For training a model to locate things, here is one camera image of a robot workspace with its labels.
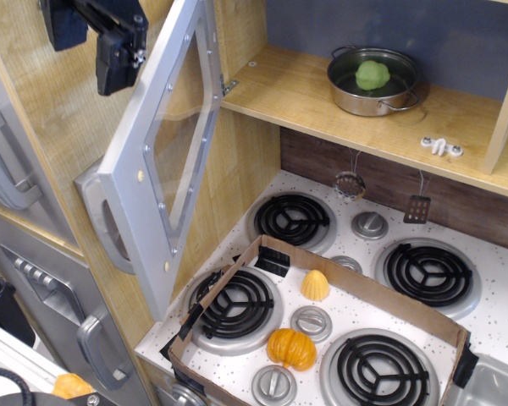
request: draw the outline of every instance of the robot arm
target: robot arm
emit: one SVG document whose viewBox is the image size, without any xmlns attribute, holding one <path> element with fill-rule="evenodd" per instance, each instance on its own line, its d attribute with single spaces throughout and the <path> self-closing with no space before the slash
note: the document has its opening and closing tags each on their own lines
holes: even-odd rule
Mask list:
<svg viewBox="0 0 508 406">
<path fill-rule="evenodd" d="M 145 61 L 148 21 L 138 0 L 41 0 L 55 51 L 86 41 L 88 25 L 98 33 L 97 89 L 109 96 L 135 83 Z"/>
</svg>

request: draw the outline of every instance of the cardboard tray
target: cardboard tray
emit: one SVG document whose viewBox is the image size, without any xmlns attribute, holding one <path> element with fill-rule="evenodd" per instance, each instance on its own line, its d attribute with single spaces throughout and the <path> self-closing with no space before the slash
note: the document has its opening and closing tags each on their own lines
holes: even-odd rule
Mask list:
<svg viewBox="0 0 508 406">
<path fill-rule="evenodd" d="M 469 332 L 450 318 L 442 315 L 437 310 L 410 299 L 403 294 L 386 288 L 369 277 L 364 277 L 348 268 L 340 266 L 335 262 L 313 254 L 309 251 L 297 248 L 278 239 L 267 235 L 258 237 L 239 259 L 224 271 L 219 280 L 208 290 L 205 296 L 190 309 L 189 315 L 181 323 L 181 329 L 177 336 L 162 350 L 171 361 L 175 375 L 182 381 L 188 383 L 204 396 L 214 397 L 225 404 L 249 406 L 247 403 L 236 398 L 222 387 L 211 382 L 205 376 L 200 376 L 189 369 L 182 361 L 182 355 L 186 345 L 191 340 L 191 328 L 205 309 L 217 297 L 220 290 L 234 276 L 237 270 L 250 264 L 258 257 L 260 252 L 269 251 L 269 263 L 277 269 L 280 262 L 289 258 L 290 265 L 307 270 L 318 269 L 329 283 L 337 288 L 356 296 L 357 298 L 385 310 L 391 315 L 407 321 L 412 325 L 440 338 L 456 349 L 456 362 L 450 376 L 450 383 L 444 390 L 440 405 L 445 403 L 449 388 L 456 384 L 464 387 L 472 374 L 477 357 L 468 349 Z"/>
</svg>

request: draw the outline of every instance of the green ball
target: green ball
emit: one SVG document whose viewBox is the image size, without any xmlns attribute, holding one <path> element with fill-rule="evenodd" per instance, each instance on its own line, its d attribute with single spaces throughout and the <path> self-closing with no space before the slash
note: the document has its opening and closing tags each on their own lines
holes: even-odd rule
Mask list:
<svg viewBox="0 0 508 406">
<path fill-rule="evenodd" d="M 383 63 L 365 61 L 356 72 L 356 83 L 365 91 L 384 86 L 389 80 L 388 67 Z"/>
</svg>

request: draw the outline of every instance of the blue wall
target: blue wall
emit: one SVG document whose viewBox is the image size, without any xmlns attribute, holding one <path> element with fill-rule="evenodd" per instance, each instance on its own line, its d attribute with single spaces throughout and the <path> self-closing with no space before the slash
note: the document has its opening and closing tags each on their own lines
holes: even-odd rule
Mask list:
<svg viewBox="0 0 508 406">
<path fill-rule="evenodd" d="M 502 100 L 508 4 L 487 0 L 267 0 L 268 41 L 331 58 L 341 46 L 394 49 L 421 80 Z"/>
</svg>

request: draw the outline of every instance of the metal pot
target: metal pot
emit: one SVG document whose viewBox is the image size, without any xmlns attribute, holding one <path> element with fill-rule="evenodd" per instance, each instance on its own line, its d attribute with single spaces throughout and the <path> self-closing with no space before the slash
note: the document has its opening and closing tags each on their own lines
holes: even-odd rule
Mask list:
<svg viewBox="0 0 508 406">
<path fill-rule="evenodd" d="M 349 51 L 335 56 L 343 49 Z M 419 102 L 413 92 L 417 84 L 414 62 L 396 51 L 384 48 L 341 47 L 333 52 L 328 66 L 331 91 L 337 106 L 358 116 L 385 116 L 409 110 Z M 388 83 L 379 89 L 364 91 L 356 83 L 356 71 L 365 61 L 383 63 L 388 67 Z"/>
</svg>

